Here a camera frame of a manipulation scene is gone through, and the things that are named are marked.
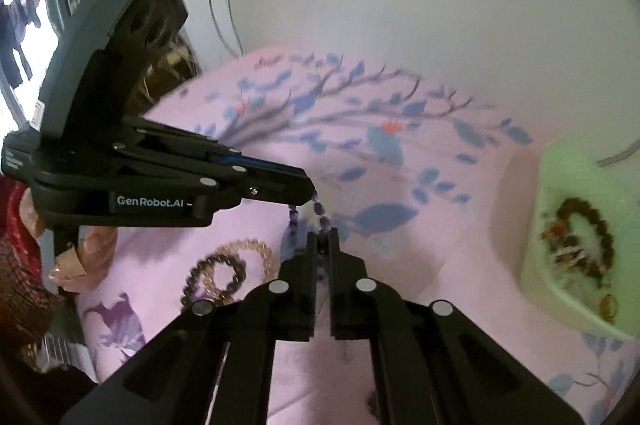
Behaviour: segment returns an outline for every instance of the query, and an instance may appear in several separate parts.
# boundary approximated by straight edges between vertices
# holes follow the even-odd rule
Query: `green container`
[[[572,197],[585,199],[598,209],[600,217],[609,224],[609,233],[614,238],[616,256],[610,271],[610,293],[618,300],[619,312],[613,325],[605,322],[598,313],[562,287],[552,270],[554,265],[550,260],[548,244],[541,238],[548,228],[548,219],[543,214],[556,214],[562,202]],[[542,157],[536,208],[520,276],[520,289],[535,306],[571,328],[622,340],[634,340],[640,333],[638,202],[605,170],[563,142],[547,145]]]

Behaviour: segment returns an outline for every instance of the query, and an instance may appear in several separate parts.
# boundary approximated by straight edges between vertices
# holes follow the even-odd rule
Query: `purple print pattern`
[[[89,313],[101,316],[109,332],[100,336],[100,344],[119,349],[124,363],[146,344],[146,339],[140,319],[129,303],[129,296],[120,293],[119,297],[120,300],[111,308],[105,307],[103,303],[88,308],[82,318],[86,318]]]

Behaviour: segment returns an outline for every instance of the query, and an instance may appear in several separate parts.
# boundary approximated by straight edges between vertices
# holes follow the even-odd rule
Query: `pink tablecloth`
[[[568,329],[521,297],[543,142],[499,113],[428,74],[276,48],[193,79],[149,117],[304,168],[342,249],[363,257],[371,277],[418,303],[452,301],[598,425],[640,367],[640,347]],[[302,231],[318,224],[310,213],[301,211]],[[286,207],[243,202],[209,228],[122,229],[109,277],[78,301],[99,378],[175,318],[199,259],[246,238],[276,254],[284,243],[286,255],[286,227]],[[240,296],[261,280],[257,255],[243,259]],[[329,339],[327,309],[310,344],[277,346],[272,425],[375,423],[367,346]]]

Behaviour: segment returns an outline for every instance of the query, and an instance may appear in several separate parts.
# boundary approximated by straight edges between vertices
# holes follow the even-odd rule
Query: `orange flower print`
[[[394,135],[400,131],[402,131],[402,124],[400,122],[396,122],[395,120],[387,120],[382,124],[382,132],[389,135]]]

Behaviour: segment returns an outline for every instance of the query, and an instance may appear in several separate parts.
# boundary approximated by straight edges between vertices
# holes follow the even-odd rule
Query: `silver screw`
[[[289,283],[285,280],[278,279],[271,282],[269,285],[269,291],[271,293],[275,293],[276,295],[287,293],[287,290],[289,290]]]
[[[431,309],[436,315],[440,315],[441,317],[448,317],[453,313],[453,306],[446,300],[436,300],[436,302],[431,305]]]
[[[377,288],[377,286],[378,285],[376,284],[376,281],[374,281],[373,279],[369,279],[369,278],[360,279],[356,283],[356,288],[358,288],[360,291],[364,291],[364,292],[373,291],[373,290],[375,290]]]
[[[191,311],[193,311],[195,315],[203,317],[213,311],[213,304],[210,300],[199,300],[193,303]]]

